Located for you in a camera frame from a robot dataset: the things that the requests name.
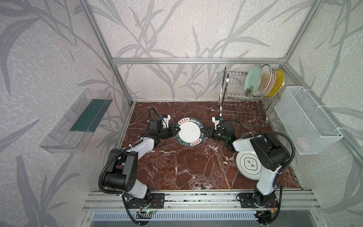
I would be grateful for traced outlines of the green rimmed Chinese text plate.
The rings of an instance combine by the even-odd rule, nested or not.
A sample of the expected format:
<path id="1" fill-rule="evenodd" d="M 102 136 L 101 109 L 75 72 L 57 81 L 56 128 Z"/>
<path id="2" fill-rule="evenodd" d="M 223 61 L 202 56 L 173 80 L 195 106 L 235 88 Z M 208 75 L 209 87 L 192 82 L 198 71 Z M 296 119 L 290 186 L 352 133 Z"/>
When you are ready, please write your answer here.
<path id="1" fill-rule="evenodd" d="M 183 118 L 176 126 L 180 128 L 180 131 L 176 134 L 176 139 L 183 146 L 194 147 L 201 144 L 205 139 L 205 128 L 195 118 Z"/>

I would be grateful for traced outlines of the mint green flower plate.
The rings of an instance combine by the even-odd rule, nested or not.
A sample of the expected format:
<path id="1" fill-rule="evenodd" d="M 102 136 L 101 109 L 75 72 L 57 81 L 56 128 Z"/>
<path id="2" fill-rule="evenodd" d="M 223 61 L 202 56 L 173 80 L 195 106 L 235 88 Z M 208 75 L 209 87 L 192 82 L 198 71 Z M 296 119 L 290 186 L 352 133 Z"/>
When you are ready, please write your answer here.
<path id="1" fill-rule="evenodd" d="M 261 82 L 261 66 L 255 64 L 249 70 L 244 84 L 244 93 L 246 96 L 252 96 Z"/>

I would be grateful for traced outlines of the orange sunburst plate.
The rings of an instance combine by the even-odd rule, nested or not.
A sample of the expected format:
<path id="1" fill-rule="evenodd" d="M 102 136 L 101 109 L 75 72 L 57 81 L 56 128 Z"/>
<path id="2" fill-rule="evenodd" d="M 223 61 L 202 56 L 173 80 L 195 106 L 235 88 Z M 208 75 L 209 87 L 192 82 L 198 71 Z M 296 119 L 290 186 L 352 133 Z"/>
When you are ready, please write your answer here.
<path id="1" fill-rule="evenodd" d="M 271 66 L 269 64 L 262 65 L 261 81 L 256 91 L 253 93 L 254 97 L 261 97 L 265 93 L 271 81 L 271 74 L 272 74 Z"/>
<path id="2" fill-rule="evenodd" d="M 272 88 L 274 86 L 274 83 L 276 81 L 276 71 L 274 69 L 272 69 L 270 78 L 271 78 L 271 80 L 267 86 L 267 89 L 263 92 L 262 97 L 266 97 L 267 94 L 272 90 Z"/>

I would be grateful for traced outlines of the yellow grid plate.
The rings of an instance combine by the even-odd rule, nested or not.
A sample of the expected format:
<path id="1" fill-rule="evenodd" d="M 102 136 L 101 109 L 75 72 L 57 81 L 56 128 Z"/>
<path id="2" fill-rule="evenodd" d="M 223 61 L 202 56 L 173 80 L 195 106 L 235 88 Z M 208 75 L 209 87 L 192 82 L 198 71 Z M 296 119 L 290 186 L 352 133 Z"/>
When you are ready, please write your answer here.
<path id="1" fill-rule="evenodd" d="M 270 92 L 266 95 L 267 98 L 272 98 L 274 97 L 283 87 L 283 85 L 285 84 L 285 73 L 282 69 L 276 69 L 276 80 L 275 83 L 272 87 L 272 89 L 270 90 Z"/>

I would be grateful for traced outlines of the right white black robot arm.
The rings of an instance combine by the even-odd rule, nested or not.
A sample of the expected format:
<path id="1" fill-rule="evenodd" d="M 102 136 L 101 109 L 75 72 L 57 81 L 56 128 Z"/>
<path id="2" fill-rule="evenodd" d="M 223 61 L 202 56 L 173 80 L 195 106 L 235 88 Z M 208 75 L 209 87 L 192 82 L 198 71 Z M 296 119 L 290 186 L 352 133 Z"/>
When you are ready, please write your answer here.
<path id="1" fill-rule="evenodd" d="M 253 151 L 260 162 L 261 175 L 254 188 L 255 202 L 271 200 L 277 188 L 276 181 L 283 170 L 293 161 L 296 148 L 285 134 L 276 131 L 235 136 L 234 120 L 215 121 L 213 128 L 203 132 L 210 138 L 222 141 L 230 151 Z"/>

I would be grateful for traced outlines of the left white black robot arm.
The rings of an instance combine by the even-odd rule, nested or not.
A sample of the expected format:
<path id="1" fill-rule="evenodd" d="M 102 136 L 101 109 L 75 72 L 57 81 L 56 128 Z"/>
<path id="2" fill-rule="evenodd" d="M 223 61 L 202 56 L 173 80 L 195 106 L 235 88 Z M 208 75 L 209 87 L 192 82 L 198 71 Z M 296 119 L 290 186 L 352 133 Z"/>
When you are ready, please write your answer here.
<path id="1" fill-rule="evenodd" d="M 150 201 L 149 187 L 137 179 L 138 160 L 155 149 L 161 140 L 177 135 L 181 129 L 178 126 L 170 126 L 170 120 L 171 116 L 168 114 L 150 119 L 146 131 L 137 142 L 110 151 L 107 163 L 98 179 L 101 192 Z"/>

